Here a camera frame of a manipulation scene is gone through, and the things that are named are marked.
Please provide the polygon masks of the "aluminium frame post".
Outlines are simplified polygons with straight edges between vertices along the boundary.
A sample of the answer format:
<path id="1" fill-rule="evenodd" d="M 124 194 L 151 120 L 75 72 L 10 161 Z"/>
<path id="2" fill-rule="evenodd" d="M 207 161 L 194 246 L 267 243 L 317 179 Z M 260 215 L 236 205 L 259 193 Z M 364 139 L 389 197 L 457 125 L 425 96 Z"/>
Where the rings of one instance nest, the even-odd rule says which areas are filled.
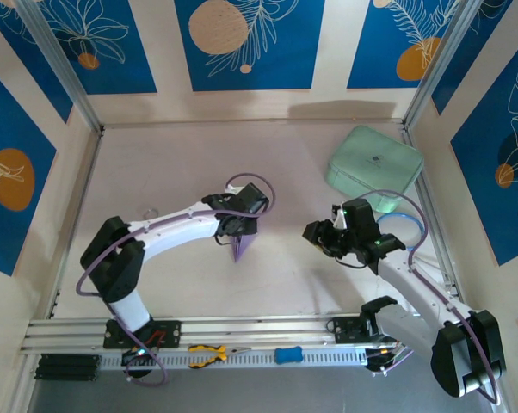
<path id="1" fill-rule="evenodd" d="M 416 93 L 402 119 L 406 132 L 416 124 L 421 116 L 424 107 L 429 102 L 435 87 L 440 82 L 441 76 L 447 69 L 482 2 L 483 0 L 459 1 L 458 9 L 453 19 L 449 22 L 447 31 L 436 49 L 434 58 L 426 69 L 425 76 L 419 83 Z"/>
<path id="2" fill-rule="evenodd" d="M 13 4 L 66 94 L 89 128 L 101 136 L 103 124 L 99 121 L 77 73 L 71 66 L 46 18 L 40 12 L 39 6 L 33 0 L 13 0 Z"/>

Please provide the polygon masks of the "blue bone-shaped foam block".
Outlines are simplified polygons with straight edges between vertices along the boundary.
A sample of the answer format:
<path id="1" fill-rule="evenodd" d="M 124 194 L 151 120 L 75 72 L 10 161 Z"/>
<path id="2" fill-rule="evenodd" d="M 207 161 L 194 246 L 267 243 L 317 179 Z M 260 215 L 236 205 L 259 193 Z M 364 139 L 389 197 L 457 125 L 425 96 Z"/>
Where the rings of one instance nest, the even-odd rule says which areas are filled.
<path id="1" fill-rule="evenodd" d="M 303 349 L 300 346 L 277 348 L 274 351 L 274 362 L 277 365 L 300 363 L 304 360 Z"/>

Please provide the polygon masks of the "aluminium side rail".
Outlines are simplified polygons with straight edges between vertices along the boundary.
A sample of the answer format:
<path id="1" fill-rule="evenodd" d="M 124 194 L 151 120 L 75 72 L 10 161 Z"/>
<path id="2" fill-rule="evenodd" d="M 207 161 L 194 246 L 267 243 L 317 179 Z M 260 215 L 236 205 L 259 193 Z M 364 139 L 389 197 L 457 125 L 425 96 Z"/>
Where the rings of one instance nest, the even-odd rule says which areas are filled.
<path id="1" fill-rule="evenodd" d="M 80 172 L 74 183 L 72 197 L 66 210 L 65 222 L 62 227 L 61 237 L 59 239 L 59 253 L 58 260 L 53 265 L 54 277 L 50 286 L 50 293 L 47 297 L 45 306 L 45 319 L 54 317 L 55 307 L 57 305 L 58 296 L 65 268 L 68 261 L 68 256 L 75 238 L 78 222 L 83 210 L 83 203 L 88 192 L 89 183 L 94 173 L 96 160 L 101 148 L 102 139 L 104 135 L 104 128 L 100 130 L 95 136 L 91 136 L 90 142 L 87 144 L 85 153 L 81 163 Z"/>
<path id="2" fill-rule="evenodd" d="M 435 249 L 435 255 L 439 264 L 447 290 L 457 299 L 462 301 L 462 292 L 459 279 L 455 271 L 455 262 L 446 243 L 445 234 L 441 225 L 440 215 L 435 204 L 435 196 L 429 186 L 427 174 L 427 157 L 424 156 L 422 172 L 416 180 L 416 191 L 422 204 L 422 209 L 428 218 L 431 231 L 431 240 Z"/>

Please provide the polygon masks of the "lilac paper sheet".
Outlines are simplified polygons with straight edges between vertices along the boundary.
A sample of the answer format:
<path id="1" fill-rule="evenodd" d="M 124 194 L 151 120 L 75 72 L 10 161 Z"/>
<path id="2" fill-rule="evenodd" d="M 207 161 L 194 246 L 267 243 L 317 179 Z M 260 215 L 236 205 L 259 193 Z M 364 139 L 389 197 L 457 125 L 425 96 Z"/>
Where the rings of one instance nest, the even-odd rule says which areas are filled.
<path id="1" fill-rule="evenodd" d="M 234 262 L 238 262 L 244 255 L 244 252 L 250 247 L 251 243 L 256 239 L 258 226 L 253 224 L 247 228 L 244 233 L 233 238 L 232 255 Z"/>

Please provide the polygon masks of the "aluminium mounting rail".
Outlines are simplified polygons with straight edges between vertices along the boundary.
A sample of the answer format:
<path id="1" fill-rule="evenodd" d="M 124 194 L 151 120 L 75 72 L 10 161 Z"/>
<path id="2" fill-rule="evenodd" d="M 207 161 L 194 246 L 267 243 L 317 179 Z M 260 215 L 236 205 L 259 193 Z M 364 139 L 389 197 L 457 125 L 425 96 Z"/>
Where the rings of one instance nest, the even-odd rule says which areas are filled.
<path id="1" fill-rule="evenodd" d="M 160 348 L 161 351 L 186 351 L 191 345 L 225 345 L 251 349 L 288 348 L 307 346 L 318 348 L 357 347 L 394 348 L 399 343 L 429 353 L 440 330 L 451 324 L 460 325 L 472 317 L 464 311 L 457 317 L 445 306 L 435 311 L 431 319 L 406 311 L 401 305 L 388 305 L 378 311 L 361 314 L 327 314 L 312 316 L 272 317 L 155 317 L 157 321 L 182 323 L 178 348 Z M 336 344 L 325 325 L 333 317 L 360 316 L 367 322 L 370 338 L 359 344 Z M 103 347 L 108 319 L 72 318 L 30 321 L 22 339 L 23 354 L 99 354 L 125 352 L 128 349 Z"/>

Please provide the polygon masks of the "black ribbed box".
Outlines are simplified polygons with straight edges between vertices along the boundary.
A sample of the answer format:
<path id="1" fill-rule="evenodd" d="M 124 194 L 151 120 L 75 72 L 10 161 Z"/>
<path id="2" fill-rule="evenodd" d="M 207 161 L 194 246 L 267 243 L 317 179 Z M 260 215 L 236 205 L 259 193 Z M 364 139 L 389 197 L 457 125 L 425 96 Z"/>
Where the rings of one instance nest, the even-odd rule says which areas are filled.
<path id="1" fill-rule="evenodd" d="M 95 381 L 101 357 L 91 354 L 43 354 L 34 379 L 49 381 Z"/>

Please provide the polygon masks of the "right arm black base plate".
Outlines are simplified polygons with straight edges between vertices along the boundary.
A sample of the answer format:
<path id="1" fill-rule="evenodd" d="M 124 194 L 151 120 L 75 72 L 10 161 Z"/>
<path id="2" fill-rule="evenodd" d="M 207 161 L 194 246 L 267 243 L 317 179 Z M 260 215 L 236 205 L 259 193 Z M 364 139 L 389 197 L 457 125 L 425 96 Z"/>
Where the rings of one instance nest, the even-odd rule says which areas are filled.
<path id="1" fill-rule="evenodd" d="M 336 344 L 359 344 L 369 341 L 367 322 L 360 316 L 333 317 L 325 325 Z"/>

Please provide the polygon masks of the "blue floral wall poster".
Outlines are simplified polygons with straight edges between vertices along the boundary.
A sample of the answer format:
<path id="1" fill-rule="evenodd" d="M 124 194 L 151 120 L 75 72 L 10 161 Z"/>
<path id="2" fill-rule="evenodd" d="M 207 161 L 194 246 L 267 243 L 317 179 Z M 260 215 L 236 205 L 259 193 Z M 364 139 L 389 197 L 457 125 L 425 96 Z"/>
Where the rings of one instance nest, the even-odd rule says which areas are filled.
<path id="1" fill-rule="evenodd" d="M 451 140 L 498 264 L 518 256 L 518 50 Z"/>
<path id="2" fill-rule="evenodd" d="M 371 0 L 348 88 L 416 87 L 459 6 L 460 0 Z"/>
<path id="3" fill-rule="evenodd" d="M 59 117 L 64 123 L 67 123 L 73 102 L 46 61 L 11 0 L 0 0 L 0 32 L 39 85 Z"/>
<path id="4" fill-rule="evenodd" d="M 0 273 L 11 276 L 56 148 L 0 81 Z"/>
<path id="5" fill-rule="evenodd" d="M 512 2 L 513 0 L 483 0 L 479 5 L 431 95 L 437 114 L 442 114 Z"/>
<path id="6" fill-rule="evenodd" d="M 128 0 L 41 0 L 38 7 L 87 94 L 157 91 Z"/>
<path id="7" fill-rule="evenodd" d="M 174 0 L 194 92 L 310 89 L 325 0 Z"/>

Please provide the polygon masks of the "blue tube stethoscope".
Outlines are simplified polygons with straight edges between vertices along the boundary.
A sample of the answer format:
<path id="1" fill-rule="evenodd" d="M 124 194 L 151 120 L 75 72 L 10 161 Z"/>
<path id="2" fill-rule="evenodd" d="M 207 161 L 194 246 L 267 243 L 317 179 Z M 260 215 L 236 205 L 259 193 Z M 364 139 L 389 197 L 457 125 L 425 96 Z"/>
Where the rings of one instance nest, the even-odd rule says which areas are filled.
<path id="1" fill-rule="evenodd" d="M 422 221 L 407 213 L 388 213 L 377 219 L 382 234 L 392 234 L 407 250 L 413 250 L 425 234 Z"/>

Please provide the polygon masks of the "mint green zip case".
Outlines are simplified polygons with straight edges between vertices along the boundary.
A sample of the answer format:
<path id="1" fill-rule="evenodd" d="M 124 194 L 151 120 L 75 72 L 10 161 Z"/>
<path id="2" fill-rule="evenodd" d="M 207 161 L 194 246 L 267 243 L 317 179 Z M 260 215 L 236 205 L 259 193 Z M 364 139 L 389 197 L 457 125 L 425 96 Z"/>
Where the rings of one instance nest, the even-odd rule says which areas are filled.
<path id="1" fill-rule="evenodd" d="M 331 156 L 325 181 L 350 199 L 364 194 L 378 213 L 391 213 L 423 164 L 415 148 L 369 126 L 357 126 Z"/>

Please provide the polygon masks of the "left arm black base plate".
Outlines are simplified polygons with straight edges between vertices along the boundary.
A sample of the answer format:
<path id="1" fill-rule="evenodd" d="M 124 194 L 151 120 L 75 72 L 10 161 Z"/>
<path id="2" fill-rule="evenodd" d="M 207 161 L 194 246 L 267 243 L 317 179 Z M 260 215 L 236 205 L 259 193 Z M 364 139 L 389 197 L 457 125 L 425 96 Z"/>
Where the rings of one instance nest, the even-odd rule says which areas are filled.
<path id="1" fill-rule="evenodd" d="M 178 348 L 182 323 L 175 321 L 151 320 L 133 332 L 144 345 L 152 348 Z M 108 349 L 129 349 L 137 343 L 120 327 L 116 320 L 106 323 L 103 347 Z"/>

